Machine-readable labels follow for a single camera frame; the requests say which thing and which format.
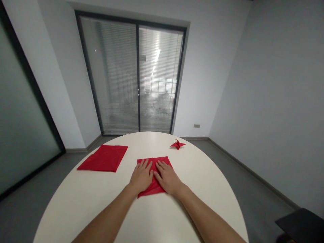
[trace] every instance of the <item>white oval table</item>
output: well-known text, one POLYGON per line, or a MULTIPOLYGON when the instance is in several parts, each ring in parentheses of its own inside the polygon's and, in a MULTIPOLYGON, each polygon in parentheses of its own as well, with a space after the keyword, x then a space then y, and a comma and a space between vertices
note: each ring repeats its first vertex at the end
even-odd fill
MULTIPOLYGON (((71 242, 129 183, 137 159, 168 156, 179 178, 248 242, 243 215, 226 178, 214 162, 193 144, 158 132, 139 132, 105 145, 128 149, 116 173, 78 170, 56 190, 38 226, 34 242, 71 242), (170 147, 176 139, 186 145, 170 147)), ((168 194, 136 199, 115 242, 199 242, 190 220, 168 194)))

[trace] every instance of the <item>red paper crane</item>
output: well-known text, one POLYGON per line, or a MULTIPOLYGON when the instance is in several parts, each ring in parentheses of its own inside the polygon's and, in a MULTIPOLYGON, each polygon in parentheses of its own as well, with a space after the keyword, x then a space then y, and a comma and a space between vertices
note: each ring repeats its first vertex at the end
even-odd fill
POLYGON ((177 150, 180 149, 181 146, 186 145, 185 143, 180 143, 177 139, 176 142, 174 144, 172 144, 170 147, 176 147, 177 150))

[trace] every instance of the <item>red origami paper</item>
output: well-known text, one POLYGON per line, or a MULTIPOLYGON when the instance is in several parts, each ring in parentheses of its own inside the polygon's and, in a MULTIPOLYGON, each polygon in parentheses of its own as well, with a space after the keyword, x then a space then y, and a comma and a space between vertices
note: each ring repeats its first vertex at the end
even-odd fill
MULTIPOLYGON (((143 159, 138 159, 137 163, 141 163, 143 159)), ((156 168, 156 163, 160 160, 161 162, 164 161, 164 163, 166 163, 167 165, 171 165, 169 158, 166 157, 159 157, 159 158, 149 158, 148 159, 148 164, 152 161, 152 167, 150 170, 156 171, 157 173, 159 173, 158 169, 156 168)), ((159 182, 155 179, 155 176, 153 176, 152 179, 152 183, 149 185, 149 187, 141 192, 140 194, 138 194, 137 198, 140 198, 141 196, 148 196, 148 195, 153 195, 153 194, 157 194, 157 193, 162 193, 165 192, 165 190, 160 186, 159 182)))
POLYGON ((101 145, 77 170, 116 172, 128 146, 101 145))
POLYGON ((180 149, 181 146, 186 145, 185 143, 180 143, 177 139, 176 142, 174 144, 172 144, 170 147, 176 147, 177 150, 180 149))

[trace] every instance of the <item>sliding door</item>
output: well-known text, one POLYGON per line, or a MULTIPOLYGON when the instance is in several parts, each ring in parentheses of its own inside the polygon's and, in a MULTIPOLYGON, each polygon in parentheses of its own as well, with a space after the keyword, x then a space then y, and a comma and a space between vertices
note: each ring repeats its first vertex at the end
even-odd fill
POLYGON ((103 135, 138 132, 136 25, 81 17, 103 135))
POLYGON ((141 131, 171 133, 183 32, 139 26, 141 131))
POLYGON ((1 199, 65 150, 0 3, 1 199))
POLYGON ((76 16, 101 133, 171 133, 186 29, 76 16))

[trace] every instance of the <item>floor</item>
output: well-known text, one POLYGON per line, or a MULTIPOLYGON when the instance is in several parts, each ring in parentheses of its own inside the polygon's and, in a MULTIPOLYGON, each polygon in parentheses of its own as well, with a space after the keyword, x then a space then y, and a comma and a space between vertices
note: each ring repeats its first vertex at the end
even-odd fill
MULTIPOLYGON (((94 146, 113 139, 102 137, 94 146)), ((240 204, 251 243, 274 243, 281 229, 274 221, 293 209, 207 140, 190 140, 219 167, 240 204)), ((87 153, 68 153, 0 202, 0 242, 33 242, 54 192, 87 153)))

